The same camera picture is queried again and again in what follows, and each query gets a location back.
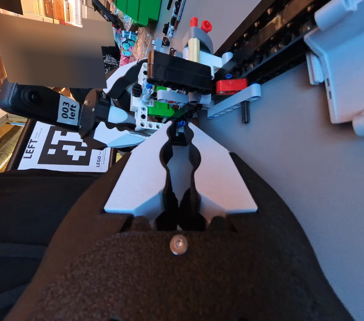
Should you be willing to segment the long black lego chassis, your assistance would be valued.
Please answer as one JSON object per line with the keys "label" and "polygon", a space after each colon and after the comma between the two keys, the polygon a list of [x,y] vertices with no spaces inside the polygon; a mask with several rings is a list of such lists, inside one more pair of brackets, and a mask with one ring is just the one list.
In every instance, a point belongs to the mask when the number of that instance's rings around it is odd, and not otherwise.
{"label": "long black lego chassis", "polygon": [[216,51],[223,56],[216,94],[230,78],[247,78],[249,87],[229,93],[207,117],[241,108],[249,123],[261,85],[306,60],[310,84],[325,86],[331,123],[351,123],[363,137],[363,13],[363,0],[261,0]]}

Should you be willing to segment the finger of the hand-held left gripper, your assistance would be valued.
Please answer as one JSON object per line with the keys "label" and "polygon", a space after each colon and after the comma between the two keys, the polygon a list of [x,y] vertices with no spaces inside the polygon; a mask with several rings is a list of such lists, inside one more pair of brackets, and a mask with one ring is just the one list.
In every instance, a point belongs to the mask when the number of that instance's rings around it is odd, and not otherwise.
{"label": "finger of the hand-held left gripper", "polygon": [[116,69],[107,78],[106,96],[118,99],[130,85],[138,82],[139,72],[146,63],[147,60],[138,60]]}
{"label": "finger of the hand-held left gripper", "polygon": [[126,148],[142,143],[148,134],[127,127],[135,118],[125,110],[111,106],[106,122],[98,123],[93,138],[111,148]]}

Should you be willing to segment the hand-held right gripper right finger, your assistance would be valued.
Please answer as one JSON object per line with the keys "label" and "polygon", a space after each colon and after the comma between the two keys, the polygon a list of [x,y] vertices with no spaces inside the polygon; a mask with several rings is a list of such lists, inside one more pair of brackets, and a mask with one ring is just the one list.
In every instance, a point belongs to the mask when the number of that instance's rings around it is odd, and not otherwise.
{"label": "hand-held right gripper right finger", "polygon": [[254,213],[258,207],[230,152],[193,123],[184,129],[192,165],[190,185],[180,203],[183,224]]}

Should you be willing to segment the black printed cloth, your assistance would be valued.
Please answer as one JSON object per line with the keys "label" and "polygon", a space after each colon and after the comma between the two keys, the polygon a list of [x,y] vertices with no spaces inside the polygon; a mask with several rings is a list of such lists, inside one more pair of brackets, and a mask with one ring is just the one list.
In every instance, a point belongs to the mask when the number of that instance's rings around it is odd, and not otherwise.
{"label": "black printed cloth", "polygon": [[119,48],[114,46],[102,46],[103,64],[105,74],[113,69],[119,68],[121,54]]}

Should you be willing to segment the black green white lego assembly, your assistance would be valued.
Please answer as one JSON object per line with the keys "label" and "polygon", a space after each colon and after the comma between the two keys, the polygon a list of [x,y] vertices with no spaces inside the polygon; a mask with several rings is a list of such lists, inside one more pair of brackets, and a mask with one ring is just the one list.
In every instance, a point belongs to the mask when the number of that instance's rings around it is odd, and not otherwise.
{"label": "black green white lego assembly", "polygon": [[[144,60],[138,82],[130,85],[136,131],[150,136],[171,120],[176,126],[182,120],[187,124],[205,102],[211,102],[208,66],[160,52],[151,52]],[[183,141],[185,126],[177,126],[177,143]]]}

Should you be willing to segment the colourful printed packet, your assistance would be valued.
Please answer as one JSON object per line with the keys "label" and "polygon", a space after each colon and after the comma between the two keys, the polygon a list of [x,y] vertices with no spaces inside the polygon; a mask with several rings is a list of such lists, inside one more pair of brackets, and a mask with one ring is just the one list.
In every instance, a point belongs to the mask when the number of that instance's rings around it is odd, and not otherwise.
{"label": "colourful printed packet", "polygon": [[124,66],[130,63],[130,57],[133,52],[134,45],[137,41],[137,32],[121,31],[121,42],[119,43],[119,50],[121,54],[120,65]]}

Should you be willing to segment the grey lego connector black pin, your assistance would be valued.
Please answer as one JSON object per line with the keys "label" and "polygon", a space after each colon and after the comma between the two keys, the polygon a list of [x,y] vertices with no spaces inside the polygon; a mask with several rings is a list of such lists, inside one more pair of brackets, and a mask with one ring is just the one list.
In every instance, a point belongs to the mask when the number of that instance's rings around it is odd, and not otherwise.
{"label": "grey lego connector black pin", "polygon": [[157,38],[156,40],[153,40],[152,45],[153,50],[165,53],[165,47],[170,46],[170,41],[166,36],[164,36],[163,39]]}

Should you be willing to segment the clear plastic bags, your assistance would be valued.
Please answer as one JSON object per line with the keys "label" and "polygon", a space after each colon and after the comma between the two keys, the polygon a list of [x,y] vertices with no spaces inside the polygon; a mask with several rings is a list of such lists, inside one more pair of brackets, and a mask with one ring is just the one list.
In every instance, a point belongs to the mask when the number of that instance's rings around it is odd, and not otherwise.
{"label": "clear plastic bags", "polygon": [[134,45],[133,52],[130,57],[130,63],[146,58],[149,47],[152,43],[150,32],[148,31],[147,27],[140,25],[131,17],[124,14],[121,10],[117,9],[115,6],[111,7],[111,12],[119,18],[121,26],[119,29],[113,27],[113,35],[116,46],[119,48],[122,30],[137,32],[137,41]]}

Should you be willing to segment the grey lego cylinder red pins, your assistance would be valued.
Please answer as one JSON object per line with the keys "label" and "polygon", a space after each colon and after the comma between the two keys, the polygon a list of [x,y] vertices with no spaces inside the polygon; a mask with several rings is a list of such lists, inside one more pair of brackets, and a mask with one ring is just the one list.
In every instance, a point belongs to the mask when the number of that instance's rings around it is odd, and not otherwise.
{"label": "grey lego cylinder red pins", "polygon": [[212,77],[232,57],[232,52],[226,52],[221,57],[213,54],[213,43],[208,35],[212,30],[212,24],[203,20],[198,26],[198,18],[190,19],[190,28],[183,39],[182,57],[185,60],[197,62],[211,68]]}

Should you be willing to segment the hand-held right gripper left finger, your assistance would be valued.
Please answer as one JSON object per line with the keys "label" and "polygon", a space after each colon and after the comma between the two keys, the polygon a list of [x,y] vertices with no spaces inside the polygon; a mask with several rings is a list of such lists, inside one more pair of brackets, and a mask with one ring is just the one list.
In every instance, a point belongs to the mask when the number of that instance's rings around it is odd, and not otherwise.
{"label": "hand-held right gripper left finger", "polygon": [[157,219],[163,212],[175,215],[178,200],[167,166],[173,156],[176,125],[169,121],[131,151],[104,210],[107,213]]}

